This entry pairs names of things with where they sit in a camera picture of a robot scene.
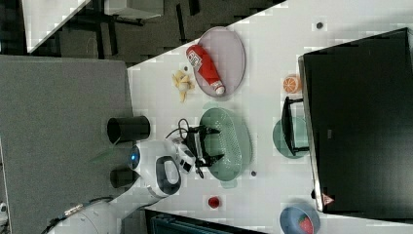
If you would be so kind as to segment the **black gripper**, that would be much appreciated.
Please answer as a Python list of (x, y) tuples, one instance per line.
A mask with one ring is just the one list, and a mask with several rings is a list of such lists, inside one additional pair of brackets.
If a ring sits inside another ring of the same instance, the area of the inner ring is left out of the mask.
[(188, 146), (189, 150), (195, 157), (195, 165), (200, 167), (211, 167), (213, 164), (218, 162), (223, 154), (215, 156), (206, 156), (204, 158), (203, 143), (206, 135), (220, 134), (219, 130), (199, 126), (199, 127), (190, 127), (187, 131), (187, 136), (185, 139), (185, 144)]

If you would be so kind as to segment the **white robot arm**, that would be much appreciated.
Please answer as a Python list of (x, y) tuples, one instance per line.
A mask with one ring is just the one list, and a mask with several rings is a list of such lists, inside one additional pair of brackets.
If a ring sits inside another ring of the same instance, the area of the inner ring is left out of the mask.
[(205, 147), (206, 136), (217, 135), (216, 129), (200, 125), (184, 132), (134, 145), (129, 166), (111, 172), (112, 185), (125, 192), (81, 203), (52, 219), (41, 234), (120, 234), (127, 216), (177, 193), (183, 174), (199, 173), (222, 158), (208, 155)]

